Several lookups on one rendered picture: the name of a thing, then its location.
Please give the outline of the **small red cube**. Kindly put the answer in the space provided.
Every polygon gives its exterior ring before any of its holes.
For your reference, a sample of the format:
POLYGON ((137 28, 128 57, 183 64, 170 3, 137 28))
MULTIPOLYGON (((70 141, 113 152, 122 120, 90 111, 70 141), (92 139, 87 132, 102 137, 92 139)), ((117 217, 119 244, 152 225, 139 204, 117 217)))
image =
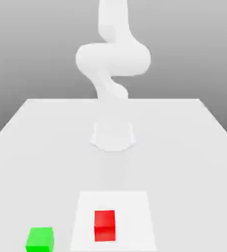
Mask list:
POLYGON ((114 210, 95 210, 95 242, 116 241, 116 221, 114 210))

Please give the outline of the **small green cube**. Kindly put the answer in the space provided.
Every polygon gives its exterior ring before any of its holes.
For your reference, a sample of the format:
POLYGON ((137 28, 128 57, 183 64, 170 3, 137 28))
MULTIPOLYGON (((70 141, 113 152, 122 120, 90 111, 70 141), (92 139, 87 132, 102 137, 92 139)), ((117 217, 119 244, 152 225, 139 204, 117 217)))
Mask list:
POLYGON ((54 232, 52 227, 32 227, 30 229, 26 252, 53 252, 54 232))

